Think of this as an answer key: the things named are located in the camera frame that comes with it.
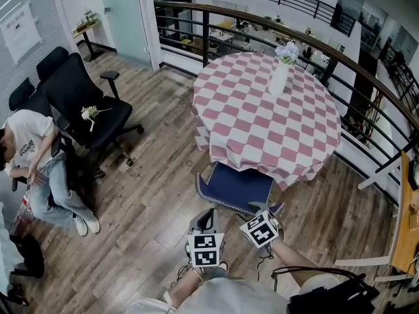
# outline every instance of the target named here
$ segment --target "floor plank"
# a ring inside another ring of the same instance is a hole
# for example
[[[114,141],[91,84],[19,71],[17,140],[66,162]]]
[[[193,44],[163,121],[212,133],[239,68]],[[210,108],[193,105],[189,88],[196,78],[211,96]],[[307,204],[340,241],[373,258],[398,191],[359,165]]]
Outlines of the floor plank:
[[[106,94],[111,90],[100,72],[120,72],[118,92],[134,108],[130,122],[140,121],[145,133],[133,131],[120,138],[135,160],[132,167],[109,147],[101,165],[107,175],[89,189],[89,201],[101,222],[99,234],[79,237],[40,221],[23,230],[41,244],[46,272],[40,280],[20,279],[31,305],[14,307],[14,312],[123,313],[141,297],[161,297],[187,261],[189,221],[211,206],[217,208],[225,231],[231,274],[256,280],[263,249],[246,241],[232,211],[201,200],[195,192],[195,175],[207,178],[211,164],[208,153],[200,152],[194,141],[194,79],[167,67],[157,73],[140,69],[110,52],[87,68]],[[79,152],[88,155],[83,149]],[[279,219],[286,243],[320,266],[332,266],[336,258],[385,254],[394,229],[393,206],[374,187],[358,191],[362,180],[332,156],[313,181],[298,182],[285,192],[275,188],[270,201],[285,203]],[[265,262],[260,282],[272,287],[271,271],[280,266],[277,258]],[[371,283],[383,269],[351,270],[366,273]],[[378,288],[377,313],[388,300],[402,305],[418,299],[405,290],[393,298],[395,290]],[[298,286],[284,276],[278,292],[290,297]]]

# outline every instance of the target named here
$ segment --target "blue chair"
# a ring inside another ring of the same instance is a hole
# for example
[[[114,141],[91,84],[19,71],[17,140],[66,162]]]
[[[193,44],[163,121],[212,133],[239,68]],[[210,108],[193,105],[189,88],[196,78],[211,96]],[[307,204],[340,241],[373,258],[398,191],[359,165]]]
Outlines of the blue chair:
[[[255,216],[257,209],[249,202],[268,203],[270,190],[274,179],[256,169],[236,171],[232,167],[217,162],[212,170],[208,184],[199,173],[196,174],[196,191],[210,202]],[[282,204],[269,208],[276,215]]]

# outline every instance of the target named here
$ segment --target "wooden handrail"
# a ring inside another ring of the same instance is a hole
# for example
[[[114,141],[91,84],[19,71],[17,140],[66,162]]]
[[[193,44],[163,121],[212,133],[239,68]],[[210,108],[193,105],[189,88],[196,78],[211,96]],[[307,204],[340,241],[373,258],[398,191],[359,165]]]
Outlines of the wooden handrail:
[[[284,35],[288,35],[293,39],[298,39],[304,43],[307,43],[313,48],[323,52],[326,56],[333,57],[338,62],[342,63],[346,67],[349,67],[352,71],[359,73],[360,75],[368,79],[368,81],[370,81],[378,91],[380,91],[382,94],[384,94],[384,96],[387,99],[390,100],[390,102],[400,111],[400,113],[403,114],[403,116],[409,121],[409,123],[412,124],[412,126],[419,131],[419,121],[417,121],[417,119],[404,106],[404,104],[402,104],[402,102],[399,101],[399,99],[388,88],[386,88],[375,76],[370,74],[366,69],[357,64],[355,61],[351,60],[349,57],[345,56],[343,53],[339,52],[338,50],[335,50],[331,46],[319,41],[318,39],[315,39],[314,37],[308,36],[305,33],[285,27],[275,21],[268,20],[260,16],[218,6],[203,5],[200,3],[178,3],[170,1],[155,1],[155,6],[171,9],[197,10],[201,12],[207,11],[214,14],[238,18],[240,20],[245,20],[254,24],[269,27],[270,29],[283,33]]]

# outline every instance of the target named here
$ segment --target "black hair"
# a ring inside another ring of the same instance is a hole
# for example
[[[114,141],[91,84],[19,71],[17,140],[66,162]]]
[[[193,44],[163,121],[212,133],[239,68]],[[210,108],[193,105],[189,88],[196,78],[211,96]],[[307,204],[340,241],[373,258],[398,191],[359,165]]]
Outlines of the black hair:
[[[0,129],[0,139],[3,138],[3,136],[5,135],[5,129]],[[6,166],[6,162],[5,162],[5,151],[6,148],[0,144],[0,171],[5,169]]]

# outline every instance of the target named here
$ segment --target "round table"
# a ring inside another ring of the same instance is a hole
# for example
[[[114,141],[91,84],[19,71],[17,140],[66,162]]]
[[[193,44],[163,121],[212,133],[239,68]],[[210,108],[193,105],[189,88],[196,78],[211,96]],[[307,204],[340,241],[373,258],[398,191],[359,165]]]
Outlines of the round table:
[[[194,83],[200,150],[238,171],[254,168],[285,190],[312,180],[340,143],[340,117],[324,86],[299,66],[277,97],[268,85],[278,59],[243,52],[218,58]]]

